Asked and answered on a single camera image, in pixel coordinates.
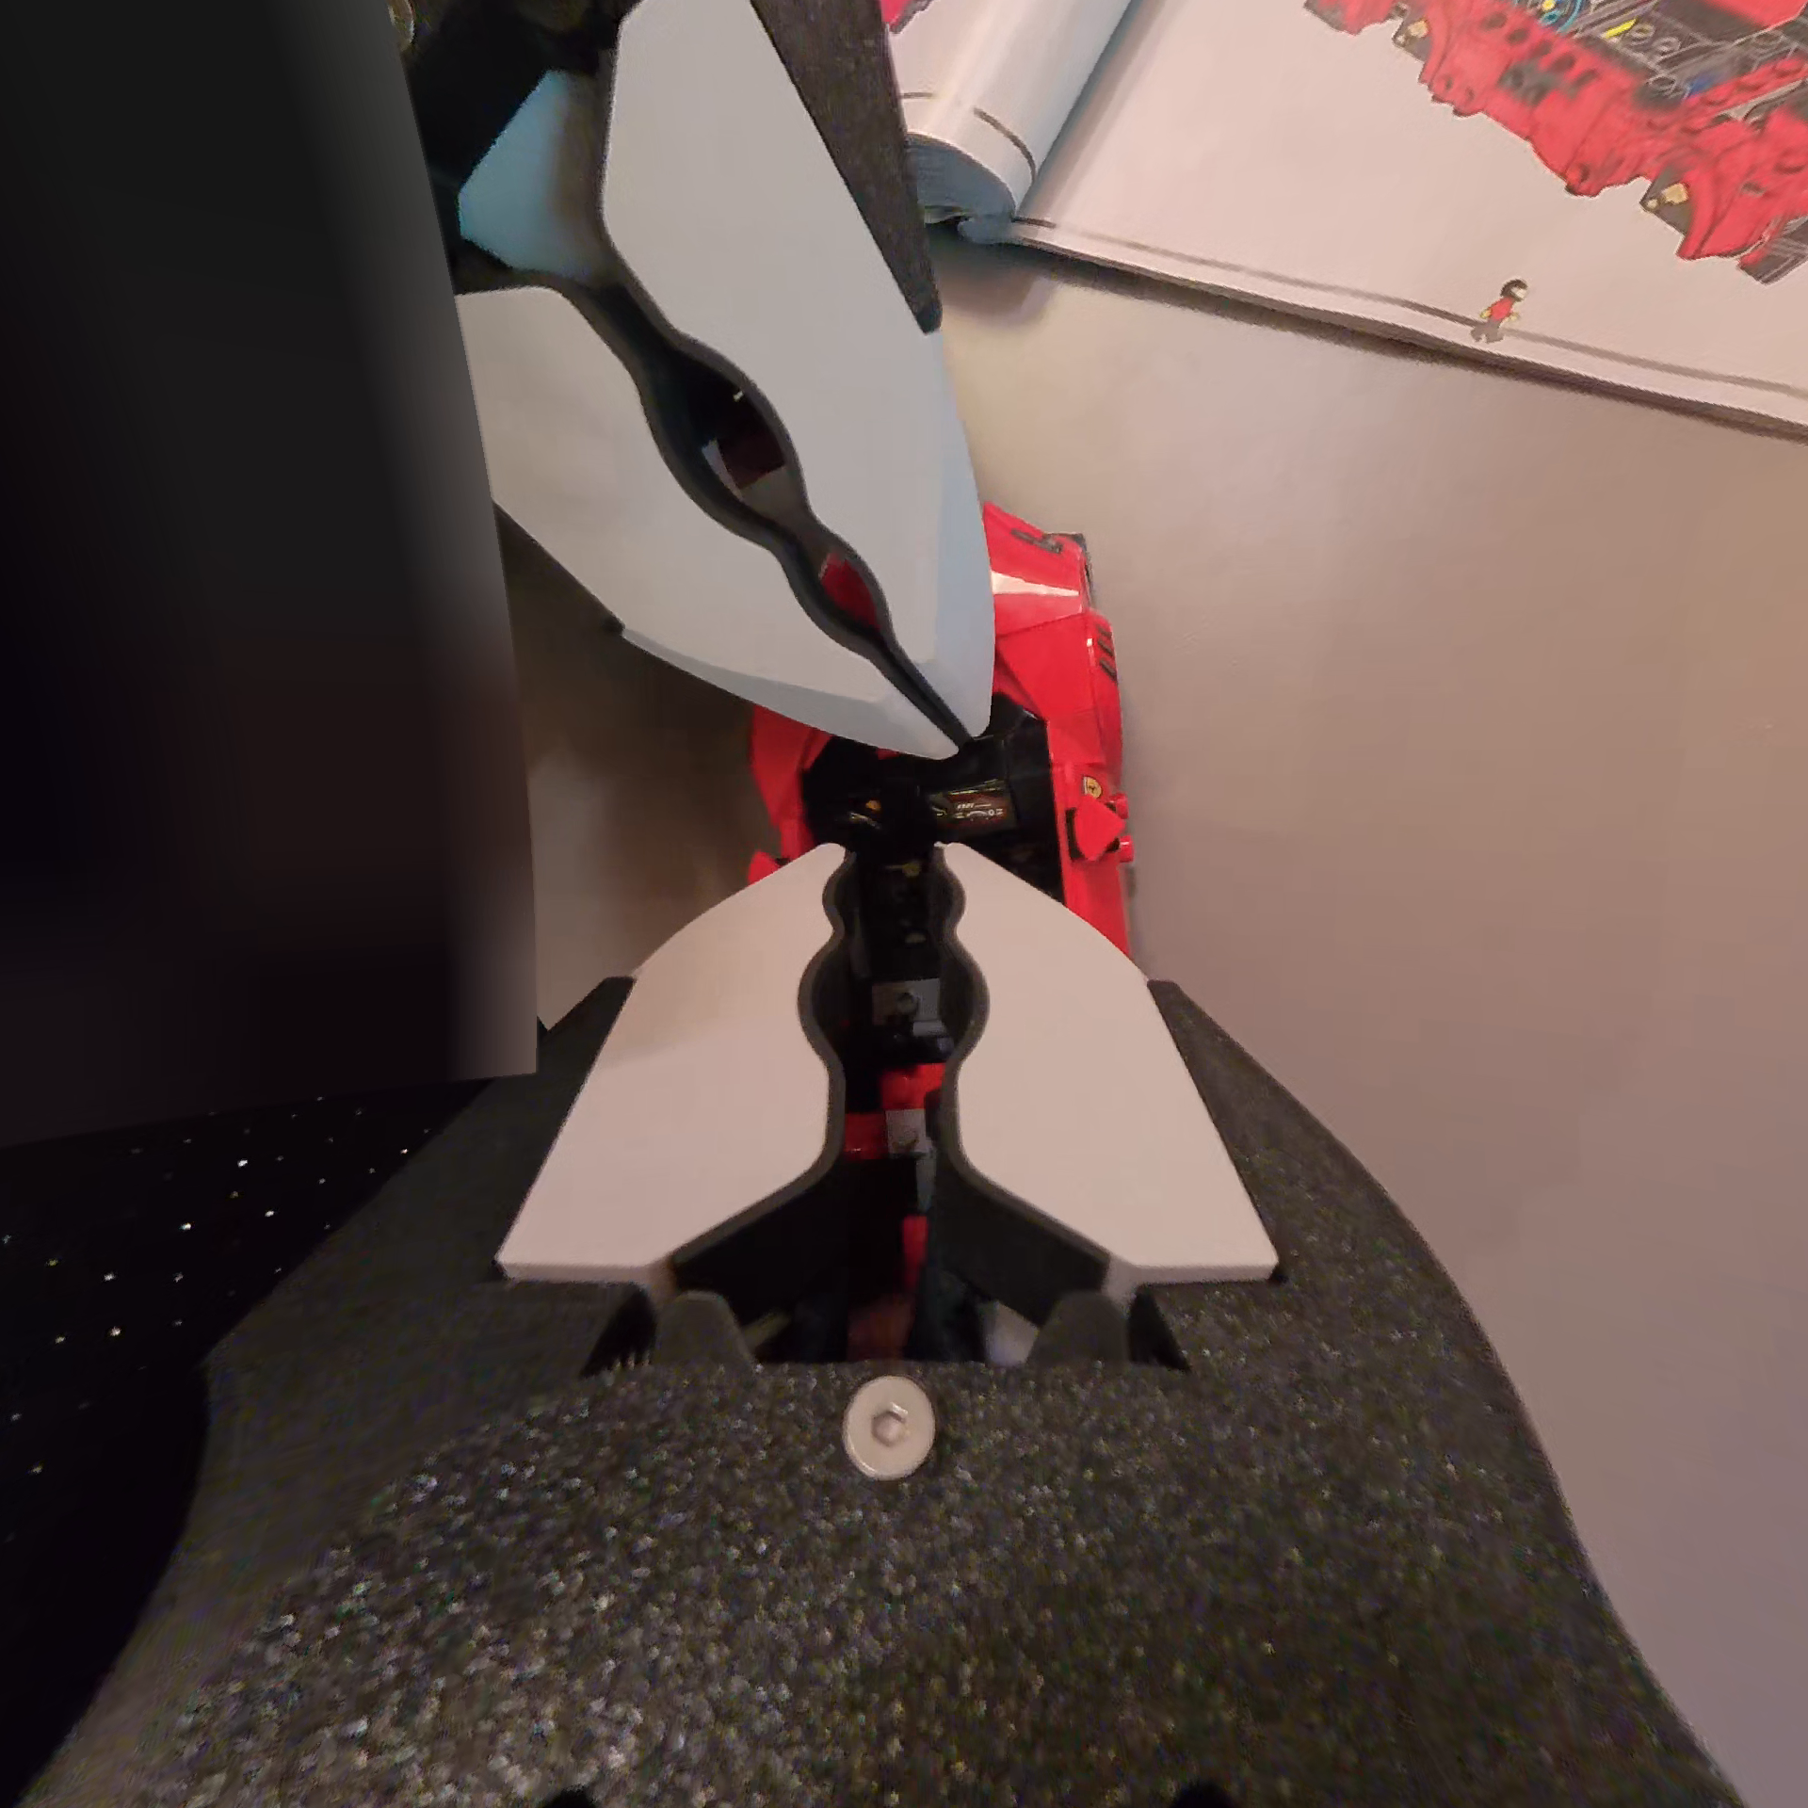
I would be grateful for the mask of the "lego instruction booklet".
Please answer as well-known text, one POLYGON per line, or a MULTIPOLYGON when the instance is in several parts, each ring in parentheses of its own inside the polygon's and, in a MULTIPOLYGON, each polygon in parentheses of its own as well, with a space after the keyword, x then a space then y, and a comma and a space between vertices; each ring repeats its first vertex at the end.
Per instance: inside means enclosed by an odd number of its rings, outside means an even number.
POLYGON ((1803 2, 881 19, 971 241, 1803 436, 1803 2))

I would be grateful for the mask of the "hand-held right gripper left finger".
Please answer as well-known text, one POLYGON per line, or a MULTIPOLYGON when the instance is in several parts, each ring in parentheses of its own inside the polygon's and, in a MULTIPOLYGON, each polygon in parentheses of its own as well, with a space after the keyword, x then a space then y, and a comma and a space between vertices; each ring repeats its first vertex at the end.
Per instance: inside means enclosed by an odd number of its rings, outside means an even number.
POLYGON ((497 1250, 506 1278, 741 1288, 756 1229, 843 1145, 815 987, 851 873, 846 849, 815 849, 648 956, 497 1250))

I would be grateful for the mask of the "red lego car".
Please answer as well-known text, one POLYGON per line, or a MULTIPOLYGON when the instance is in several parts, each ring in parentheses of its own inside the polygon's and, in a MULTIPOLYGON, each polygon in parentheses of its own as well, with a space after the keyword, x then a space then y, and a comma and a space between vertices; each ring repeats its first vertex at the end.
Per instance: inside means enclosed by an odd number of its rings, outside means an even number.
POLYGON ((922 760, 753 709, 749 759, 776 850, 749 880, 823 845, 855 858, 851 999, 832 1027, 849 1076, 843 1158, 856 1177, 846 1268, 801 1306, 790 1349, 971 1361, 980 1297, 931 1254, 935 1130, 955 1033, 943 1025, 930 850, 965 845, 1127 951, 1124 722, 1112 629, 1078 534, 984 509, 996 614, 986 730, 922 760))

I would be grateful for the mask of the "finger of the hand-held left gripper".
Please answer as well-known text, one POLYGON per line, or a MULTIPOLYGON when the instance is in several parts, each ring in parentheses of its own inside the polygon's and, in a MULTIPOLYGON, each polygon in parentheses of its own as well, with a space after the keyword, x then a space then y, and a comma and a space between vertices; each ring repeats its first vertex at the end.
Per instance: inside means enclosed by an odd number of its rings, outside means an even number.
POLYGON ((991 713, 994 601, 943 360, 898 286, 756 5, 635 5, 619 26, 600 226, 648 312, 749 394, 801 509, 859 570, 916 728, 991 713))
MULTIPOLYGON (((630 643, 831 737, 922 730, 772 425, 658 326, 621 260, 609 286, 506 270, 457 286, 490 498, 630 643)), ((931 760, 963 747, 853 740, 931 760)))

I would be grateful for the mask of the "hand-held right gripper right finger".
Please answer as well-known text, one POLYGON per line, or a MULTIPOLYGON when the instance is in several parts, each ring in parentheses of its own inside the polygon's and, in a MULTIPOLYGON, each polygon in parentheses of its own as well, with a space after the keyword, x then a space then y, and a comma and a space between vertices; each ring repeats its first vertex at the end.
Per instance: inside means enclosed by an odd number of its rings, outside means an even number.
POLYGON ((1137 962, 967 847, 938 868, 971 996, 941 1087, 950 1267, 994 1299, 1271 1278, 1277 1247, 1137 962))

